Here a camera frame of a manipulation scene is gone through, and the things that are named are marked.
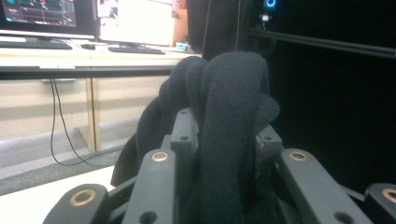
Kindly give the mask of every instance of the gray floor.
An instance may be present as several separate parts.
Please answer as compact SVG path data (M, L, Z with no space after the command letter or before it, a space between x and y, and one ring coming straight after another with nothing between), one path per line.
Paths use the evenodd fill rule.
M137 119L100 124L102 150L87 148L79 130L68 134L77 154L73 152L64 132L53 135L53 151L62 166L53 159L50 133L0 142L0 196L28 189L73 175L80 175L114 165L126 141L135 133Z

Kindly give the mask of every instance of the black fabric cover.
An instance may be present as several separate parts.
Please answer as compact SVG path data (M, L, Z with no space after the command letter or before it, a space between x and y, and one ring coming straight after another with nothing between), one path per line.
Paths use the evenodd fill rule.
M244 223L254 199L255 135L279 112L268 86L267 64L254 53L182 60L143 112L111 184L137 175L145 154L172 132L177 112L190 107L199 148L193 187L180 202L181 223Z

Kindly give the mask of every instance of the blue light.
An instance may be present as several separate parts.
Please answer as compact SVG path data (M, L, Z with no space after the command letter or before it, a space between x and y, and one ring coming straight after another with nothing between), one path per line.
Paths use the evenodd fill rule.
M276 0L265 0L265 5L267 5L267 7L275 7L276 4Z

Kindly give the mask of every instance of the computer monitor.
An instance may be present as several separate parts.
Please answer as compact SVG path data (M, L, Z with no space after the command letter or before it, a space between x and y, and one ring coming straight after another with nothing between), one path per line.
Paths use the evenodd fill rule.
M99 40L119 45L169 46L171 0L97 0Z
M95 0L0 0L0 3L0 35L95 37Z

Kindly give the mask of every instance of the black cable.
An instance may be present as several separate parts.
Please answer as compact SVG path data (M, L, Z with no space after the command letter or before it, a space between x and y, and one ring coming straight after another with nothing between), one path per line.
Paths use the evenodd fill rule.
M236 37L235 37L235 50L238 50L238 41L239 41L239 27L240 27L240 20L241 20L241 5L242 5L242 0L238 1L238 17L236 21Z
M354 44L335 40L326 40L313 37L305 37L299 35L284 35L275 32L265 31L251 31L251 35L275 38L278 40L288 41L297 44L310 45L315 47L321 47L325 49L338 49L341 51L359 53L365 55L371 55L376 57L383 57L388 59L396 59L396 49L389 49L377 46L367 46L361 44Z
M209 14L210 14L210 7L212 6L212 0L209 0L206 12L206 21L205 21L205 32L204 32L204 42L202 44L202 54L204 55L205 52L205 44L206 44L206 35L207 35L207 26L209 24Z
M85 162L85 163L87 163L87 164L89 164L89 165L91 165L91 166L99 166L99 167L106 167L106 166L108 166L108 165L97 165L97 164L92 164L92 163L87 162L87 160L90 160L90 159L92 159L92 158L94 158L94 157L96 157L96 156L99 156L99 155L91 156L91 157L89 157L87 160L84 160L84 159L82 159L82 158L77 154L77 152L76 152L76 150L74 149L73 144L72 144L72 142L71 142L71 140L70 140L69 134L67 133L66 124L65 124L65 122L64 122L64 115L63 115L62 107L61 107L61 98L60 98L60 96L59 96L59 92L58 92L58 88L57 88L57 86L56 86L56 82L55 82L55 80L53 80L53 82L52 82L52 79L50 79L49 82L50 82L50 86L51 86L51 89L52 89L52 99L53 99L53 120L52 120L52 131L51 131L51 136L50 136L50 151L51 151L51 154L52 154L52 158L55 159L55 161L56 161L58 164L62 165L62 166L72 166L72 165L80 164L80 163L82 163L82 162ZM63 122L63 124L64 124L64 132L66 133L66 137L67 137L67 139L68 139L68 141L69 141L70 147L73 149L73 152L76 154L76 156L77 156L79 159L81 159L81 161L79 161L79 162L75 162L75 163L62 163L62 162L60 162L60 161L58 161L58 160L56 159L55 154L54 154L54 152L53 152L53 134L54 134L54 129L55 129L55 107L56 107L56 106L55 106L55 91L54 91L53 87L55 87L55 91L56 91L56 94L57 94L57 97L58 97L59 112L60 112L60 114L61 114L62 122Z

